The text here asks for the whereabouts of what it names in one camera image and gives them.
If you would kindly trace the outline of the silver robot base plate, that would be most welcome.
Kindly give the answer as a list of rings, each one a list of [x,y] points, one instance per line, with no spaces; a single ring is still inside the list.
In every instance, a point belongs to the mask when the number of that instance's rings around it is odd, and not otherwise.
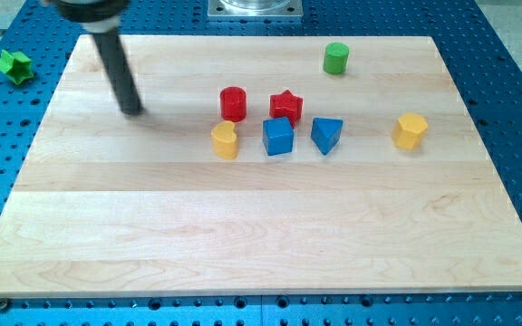
[[[298,18],[303,15],[302,0],[208,0],[211,18]]]

